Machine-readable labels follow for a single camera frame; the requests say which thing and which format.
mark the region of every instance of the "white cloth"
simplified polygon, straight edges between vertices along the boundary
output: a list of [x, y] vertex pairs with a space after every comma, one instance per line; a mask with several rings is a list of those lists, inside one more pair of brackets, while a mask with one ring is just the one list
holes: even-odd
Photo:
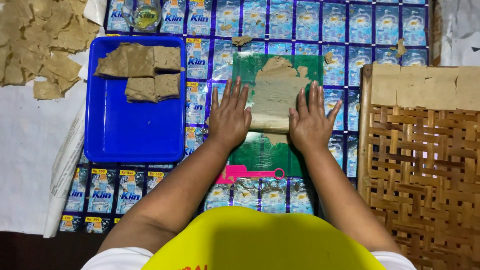
[[[386, 270], [416, 270], [404, 256], [387, 251], [372, 252]], [[140, 270], [152, 252], [139, 247], [111, 248], [95, 255], [82, 270]]]

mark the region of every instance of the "bamboo mat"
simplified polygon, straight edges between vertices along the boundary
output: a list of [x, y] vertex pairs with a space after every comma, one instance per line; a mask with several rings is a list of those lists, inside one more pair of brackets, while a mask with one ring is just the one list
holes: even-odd
[[362, 72], [358, 191], [417, 269], [480, 269], [480, 112], [371, 105]]

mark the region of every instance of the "dough square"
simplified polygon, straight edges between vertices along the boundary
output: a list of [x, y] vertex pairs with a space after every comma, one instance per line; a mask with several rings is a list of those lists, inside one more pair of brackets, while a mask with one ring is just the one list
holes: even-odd
[[158, 102], [153, 78], [128, 78], [125, 95], [127, 101]]
[[155, 76], [155, 91], [158, 101], [180, 98], [180, 73]]
[[155, 68], [180, 71], [180, 48], [155, 46]]

